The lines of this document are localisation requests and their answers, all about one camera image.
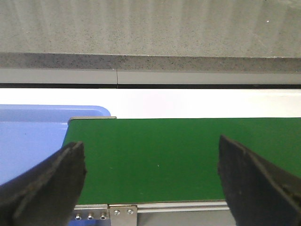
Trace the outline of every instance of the blue plastic bin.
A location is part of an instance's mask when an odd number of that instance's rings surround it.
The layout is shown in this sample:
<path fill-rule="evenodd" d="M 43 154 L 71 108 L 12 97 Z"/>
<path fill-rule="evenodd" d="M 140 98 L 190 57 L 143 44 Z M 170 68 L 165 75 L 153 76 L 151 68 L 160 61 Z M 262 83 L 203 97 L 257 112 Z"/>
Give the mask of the blue plastic bin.
<path fill-rule="evenodd" d="M 99 106 L 0 105 L 0 185 L 62 146 L 74 116 L 110 116 Z"/>
<path fill-rule="evenodd" d="M 68 226 L 111 226 L 111 221 L 108 220 L 71 220 Z"/>

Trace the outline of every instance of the bolt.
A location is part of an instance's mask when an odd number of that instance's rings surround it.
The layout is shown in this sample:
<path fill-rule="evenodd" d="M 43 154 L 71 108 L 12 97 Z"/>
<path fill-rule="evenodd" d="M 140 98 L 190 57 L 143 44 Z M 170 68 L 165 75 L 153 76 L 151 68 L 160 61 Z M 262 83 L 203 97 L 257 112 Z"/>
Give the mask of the bolt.
<path fill-rule="evenodd" d="M 79 213 L 75 216 L 75 219 L 76 219 L 76 220 L 81 220 L 81 216 L 80 216 Z"/>
<path fill-rule="evenodd" d="M 105 220 L 107 218 L 105 213 L 101 213 L 100 220 Z"/>
<path fill-rule="evenodd" d="M 115 210 L 114 211 L 114 215 L 119 215 L 120 214 L 120 211 L 119 210 Z"/>
<path fill-rule="evenodd" d="M 133 214 L 134 211 L 133 210 L 127 210 L 127 214 Z"/>
<path fill-rule="evenodd" d="M 92 213 L 89 213 L 89 215 L 88 215 L 88 220 L 93 220 L 93 219 L 94 219 L 93 214 L 92 214 Z"/>

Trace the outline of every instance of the white surface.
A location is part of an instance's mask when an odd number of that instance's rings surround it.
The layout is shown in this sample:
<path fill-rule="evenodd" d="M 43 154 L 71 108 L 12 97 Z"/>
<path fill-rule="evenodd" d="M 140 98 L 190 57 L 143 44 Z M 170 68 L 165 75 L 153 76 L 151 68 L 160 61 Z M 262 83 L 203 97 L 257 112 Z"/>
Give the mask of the white surface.
<path fill-rule="evenodd" d="M 118 71 L 118 84 L 300 84 L 300 74 Z"/>
<path fill-rule="evenodd" d="M 0 89 L 0 104 L 99 105 L 117 118 L 301 117 L 301 89 Z"/>
<path fill-rule="evenodd" d="M 0 69 L 3 83 L 117 84 L 116 70 Z"/>

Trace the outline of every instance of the green conveyor belt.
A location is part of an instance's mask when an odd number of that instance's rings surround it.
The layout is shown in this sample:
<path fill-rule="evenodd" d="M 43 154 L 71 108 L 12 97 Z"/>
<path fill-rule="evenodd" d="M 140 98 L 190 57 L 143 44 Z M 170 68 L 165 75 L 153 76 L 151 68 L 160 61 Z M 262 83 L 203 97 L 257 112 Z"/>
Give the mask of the green conveyor belt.
<path fill-rule="evenodd" d="M 224 134 L 301 177 L 301 118 L 72 120 L 83 141 L 79 204 L 224 199 L 217 175 Z"/>

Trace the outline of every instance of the granite countertop edge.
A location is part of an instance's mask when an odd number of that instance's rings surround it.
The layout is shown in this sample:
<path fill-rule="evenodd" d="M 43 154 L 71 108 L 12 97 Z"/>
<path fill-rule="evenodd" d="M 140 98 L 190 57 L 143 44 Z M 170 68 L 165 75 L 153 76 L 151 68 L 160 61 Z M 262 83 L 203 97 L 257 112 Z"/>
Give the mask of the granite countertop edge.
<path fill-rule="evenodd" d="M 0 52 L 0 68 L 299 74 L 301 58 Z"/>

